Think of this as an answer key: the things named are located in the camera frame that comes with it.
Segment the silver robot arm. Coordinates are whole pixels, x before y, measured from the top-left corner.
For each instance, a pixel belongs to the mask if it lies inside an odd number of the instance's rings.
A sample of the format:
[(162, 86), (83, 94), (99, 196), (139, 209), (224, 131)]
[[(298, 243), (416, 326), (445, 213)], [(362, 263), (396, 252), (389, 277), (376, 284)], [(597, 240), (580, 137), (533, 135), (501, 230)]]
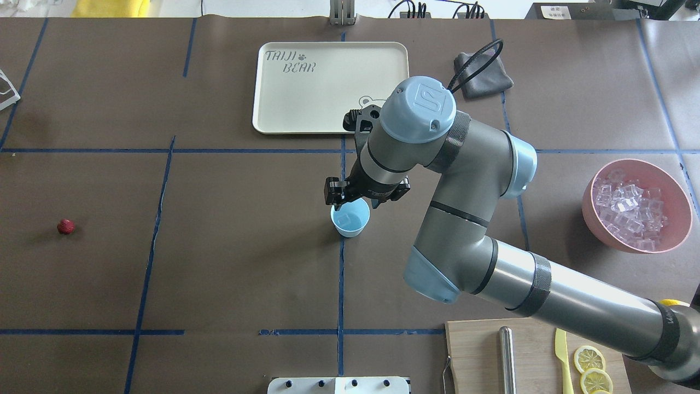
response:
[(416, 165), (441, 176), (404, 271), (416, 292), (445, 304), (473, 294), (698, 389), (697, 306), (663, 306), (488, 237), (498, 200), (533, 180), (532, 145), (473, 120), (427, 76), (403, 80), (380, 107), (350, 110), (342, 126), (355, 135), (357, 160), (346, 179), (325, 180), (335, 210), (362, 197), (374, 207), (400, 199)]

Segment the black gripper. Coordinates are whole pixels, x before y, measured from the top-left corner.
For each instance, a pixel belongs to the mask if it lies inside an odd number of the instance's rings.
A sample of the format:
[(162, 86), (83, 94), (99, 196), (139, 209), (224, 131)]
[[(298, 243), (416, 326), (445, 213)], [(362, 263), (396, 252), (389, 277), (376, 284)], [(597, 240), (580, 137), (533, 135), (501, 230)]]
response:
[(353, 202), (362, 197), (372, 200), (372, 208), (384, 204), (388, 200), (399, 200), (409, 192), (411, 186), (409, 178), (403, 177), (400, 182), (383, 184), (372, 179), (363, 170), (360, 162), (355, 162), (350, 175), (340, 180), (338, 177), (328, 177), (323, 187), (326, 205), (332, 205), (335, 211), (339, 211), (344, 204)]

